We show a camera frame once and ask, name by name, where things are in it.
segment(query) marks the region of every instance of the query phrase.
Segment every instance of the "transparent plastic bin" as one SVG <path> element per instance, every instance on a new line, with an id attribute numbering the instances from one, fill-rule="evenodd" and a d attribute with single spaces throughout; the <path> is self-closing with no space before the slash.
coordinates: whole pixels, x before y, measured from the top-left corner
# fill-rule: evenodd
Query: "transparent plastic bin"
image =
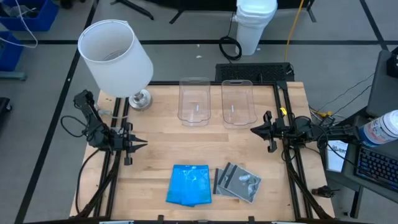
<path id="1" fill-rule="evenodd" d="M 225 80 L 221 84 L 225 128 L 249 128 L 257 121 L 253 102 L 253 83 Z"/>
<path id="2" fill-rule="evenodd" d="M 178 118 L 185 126 L 205 126 L 211 117 L 208 78 L 182 78 Z"/>

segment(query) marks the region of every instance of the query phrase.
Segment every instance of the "gray floor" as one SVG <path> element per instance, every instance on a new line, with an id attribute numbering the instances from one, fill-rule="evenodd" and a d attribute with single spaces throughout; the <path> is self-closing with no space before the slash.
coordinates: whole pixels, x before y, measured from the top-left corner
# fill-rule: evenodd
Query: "gray floor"
<path id="1" fill-rule="evenodd" d="M 230 12 L 184 12 L 170 25 L 175 9 L 136 1 L 149 10 L 154 21 L 129 8 L 100 0 L 93 22 L 103 19 L 128 21 L 140 40 L 219 39 L 226 35 Z M 48 32 L 35 32 L 39 40 L 77 40 L 90 13 L 93 0 L 82 4 L 76 1 L 72 10 L 61 9 Z M 396 0 L 366 0 L 384 40 L 398 40 Z M 292 37 L 294 40 L 377 40 L 359 0 L 316 0 L 313 23 L 306 11 L 300 15 Z M 285 40 L 296 10 L 279 10 L 266 27 L 262 39 Z M 232 36 L 236 24 L 233 24 Z M 31 39 L 26 32 L 15 32 L 18 38 Z M 215 65 L 228 63 L 218 45 L 144 45 L 154 63 L 153 80 L 178 80 L 181 77 L 215 77 Z M 232 52 L 232 46 L 226 46 Z M 234 63 L 283 62 L 285 45 L 260 45 L 251 57 Z M 380 45 L 291 45 L 288 62 L 294 66 L 295 78 L 304 82 L 307 98 L 314 108 L 321 107 L 350 86 L 374 72 Z M 76 45 L 41 44 L 36 49 L 24 49 L 17 66 L 28 74 L 25 82 L 0 80 L 0 96 L 9 97 L 14 105 L 0 132 L 0 222 L 13 223 L 24 196 L 32 170 L 42 148 L 45 135 L 55 111 L 65 78 L 70 70 Z M 360 84 L 340 100 L 326 106 L 336 111 L 371 84 Z M 83 89 L 98 94 L 99 89 L 79 60 L 71 80 L 62 115 L 81 118 L 72 105 L 72 98 Z M 369 92 L 359 97 L 339 114 L 349 116 L 366 105 Z M 86 142 L 69 136 L 58 124 L 25 222 L 67 218 L 75 191 Z M 353 192 L 336 183 L 341 193 L 333 199 L 336 216 L 349 211 Z M 365 191 L 358 221 L 394 223 L 398 205 L 370 191 Z"/>

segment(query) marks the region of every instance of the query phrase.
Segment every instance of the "lamp base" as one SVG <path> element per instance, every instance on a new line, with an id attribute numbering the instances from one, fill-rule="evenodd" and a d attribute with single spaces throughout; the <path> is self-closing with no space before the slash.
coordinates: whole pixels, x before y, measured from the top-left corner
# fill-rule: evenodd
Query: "lamp base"
<path id="1" fill-rule="evenodd" d="M 137 111 L 144 111 L 152 105 L 152 96 L 148 90 L 141 90 L 129 97 L 130 106 Z"/>

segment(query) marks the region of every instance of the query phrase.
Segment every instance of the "lampshade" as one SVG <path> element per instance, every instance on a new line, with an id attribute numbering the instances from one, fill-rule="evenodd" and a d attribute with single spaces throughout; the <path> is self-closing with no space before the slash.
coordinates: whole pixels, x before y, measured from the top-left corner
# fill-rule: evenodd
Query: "lampshade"
<path id="1" fill-rule="evenodd" d="M 78 50 L 99 88 L 109 95 L 132 96 L 152 79 L 152 62 L 126 21 L 110 19 L 87 27 Z"/>

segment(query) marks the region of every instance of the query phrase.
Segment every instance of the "blue crate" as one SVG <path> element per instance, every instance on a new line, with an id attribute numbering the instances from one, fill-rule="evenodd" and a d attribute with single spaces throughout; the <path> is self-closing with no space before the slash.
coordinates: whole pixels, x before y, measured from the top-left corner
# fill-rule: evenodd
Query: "blue crate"
<path id="1" fill-rule="evenodd" d="M 3 4 L 16 6 L 15 0 L 3 0 Z M 48 31 L 58 13 L 58 6 L 51 0 L 18 0 L 19 5 L 26 5 L 29 8 L 40 9 L 39 15 L 35 18 L 24 18 L 24 21 L 31 31 Z M 0 22 L 9 30 L 26 30 L 21 19 L 15 17 L 0 17 Z"/>
<path id="2" fill-rule="evenodd" d="M 0 32 L 0 37 L 12 43 L 21 44 L 21 42 L 8 31 Z M 0 42 L 0 44 L 2 44 L 0 50 L 0 71 L 12 72 L 18 64 L 23 47 L 12 45 L 2 40 L 0 40 Z"/>

